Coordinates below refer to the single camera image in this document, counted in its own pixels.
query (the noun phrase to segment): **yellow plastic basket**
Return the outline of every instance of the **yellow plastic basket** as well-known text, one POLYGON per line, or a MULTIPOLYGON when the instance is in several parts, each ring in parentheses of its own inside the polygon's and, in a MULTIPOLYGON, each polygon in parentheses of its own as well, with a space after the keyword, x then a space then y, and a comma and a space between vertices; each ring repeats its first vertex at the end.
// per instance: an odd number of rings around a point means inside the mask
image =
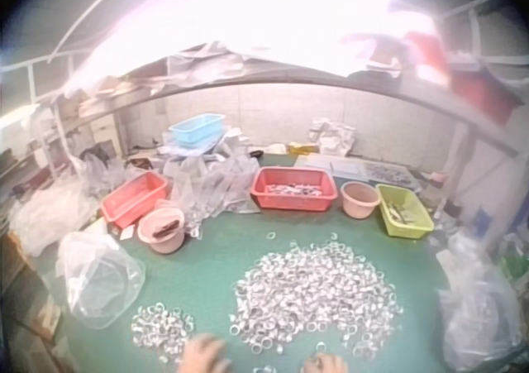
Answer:
POLYGON ((386 230, 391 237, 419 239, 433 231, 433 221, 413 191, 387 184, 377 184, 377 190, 382 198, 380 204, 382 217, 386 224, 386 230), (405 208, 414 216, 414 223, 402 224, 393 220, 388 210, 388 203, 394 203, 405 208))

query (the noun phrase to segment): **pink plastic bowl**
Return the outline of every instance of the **pink plastic bowl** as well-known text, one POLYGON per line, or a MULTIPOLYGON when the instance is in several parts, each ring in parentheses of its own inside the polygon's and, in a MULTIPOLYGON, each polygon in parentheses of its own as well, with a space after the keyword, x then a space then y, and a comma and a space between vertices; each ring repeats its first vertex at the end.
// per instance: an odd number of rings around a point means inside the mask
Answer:
POLYGON ((177 208, 157 209, 140 220, 138 225, 138 237, 145 243, 149 244, 153 250, 169 254, 177 251, 183 244, 184 233, 184 216, 183 212, 177 208), (156 231, 174 220, 179 220, 179 228, 176 233, 169 234, 167 237, 156 239, 152 236, 156 231))
POLYGON ((368 184, 350 181, 341 186, 343 208, 352 218, 367 218, 380 204, 380 194, 368 184))

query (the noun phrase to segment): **plastic basin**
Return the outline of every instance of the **plastic basin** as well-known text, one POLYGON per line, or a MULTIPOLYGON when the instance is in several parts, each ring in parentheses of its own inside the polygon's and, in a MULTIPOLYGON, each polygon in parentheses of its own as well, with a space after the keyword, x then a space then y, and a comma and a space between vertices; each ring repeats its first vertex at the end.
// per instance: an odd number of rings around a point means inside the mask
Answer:
POLYGON ((101 210, 107 222, 123 229, 152 210, 158 199, 166 197, 167 180, 155 172, 146 172, 107 195, 101 210))
POLYGON ((341 186, 342 206, 352 218, 367 218, 380 204, 379 192, 366 183, 350 181, 341 186))
POLYGON ((327 210, 338 197, 336 185, 325 170, 306 168, 263 167, 255 175, 251 194, 257 203, 265 209, 305 210, 322 212, 327 210), (271 184, 307 184, 318 185, 322 195, 277 195, 266 192, 271 184))
POLYGON ((140 240, 147 243, 154 251, 169 254, 177 251, 182 246, 185 237, 184 226, 184 215, 180 209, 156 209, 140 220, 140 224, 138 225, 138 237, 140 240), (179 228, 176 232, 160 239, 152 236, 154 232, 160 230, 163 226, 174 220, 180 221, 179 228))
POLYGON ((382 218, 391 237, 419 239, 433 231, 433 221, 413 191, 387 184, 377 184, 377 190, 382 198, 382 218), (414 216, 413 223, 404 224, 393 220, 388 207, 390 203, 402 206, 410 212, 414 216))
POLYGON ((222 135, 225 117, 220 114, 201 114, 179 122, 171 126, 169 130, 178 146, 198 147, 205 139, 211 140, 215 136, 222 135))

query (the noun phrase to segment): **blue plastic basket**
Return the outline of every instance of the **blue plastic basket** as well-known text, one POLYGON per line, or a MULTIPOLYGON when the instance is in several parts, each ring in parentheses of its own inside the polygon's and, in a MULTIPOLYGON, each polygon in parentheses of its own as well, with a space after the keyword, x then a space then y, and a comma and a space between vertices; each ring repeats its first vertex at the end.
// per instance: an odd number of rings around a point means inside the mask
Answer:
POLYGON ((201 141, 220 136, 224 131, 223 120, 226 116, 220 114, 201 114, 186 119, 169 128, 173 133, 174 142, 178 146, 193 147, 201 145, 201 141))

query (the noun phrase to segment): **red object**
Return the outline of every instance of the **red object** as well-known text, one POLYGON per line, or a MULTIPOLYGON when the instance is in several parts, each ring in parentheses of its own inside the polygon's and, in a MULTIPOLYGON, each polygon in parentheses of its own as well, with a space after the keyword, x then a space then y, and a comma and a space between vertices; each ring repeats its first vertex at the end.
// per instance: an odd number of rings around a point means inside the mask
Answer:
POLYGON ((454 70, 452 90, 502 126, 507 124, 512 110, 523 105, 516 94, 508 90, 485 68, 480 71, 454 70))
POLYGON ((152 210, 158 199, 166 197, 167 180, 155 172, 146 172, 105 197, 101 210, 107 222, 123 229, 152 210))
POLYGON ((417 60, 415 65, 430 66, 437 72, 439 80, 443 79, 442 83, 448 86, 450 67, 446 63, 445 50, 439 37, 418 31, 410 31, 403 39, 412 45, 416 53, 418 53, 418 57, 414 57, 417 60))
POLYGON ((262 208, 308 210, 322 212, 327 210, 338 197, 336 185, 324 170, 264 167, 257 172, 251 187, 251 194, 257 198, 262 208), (308 184, 322 187, 319 197, 310 195, 278 195, 267 193, 266 186, 271 184, 308 184))

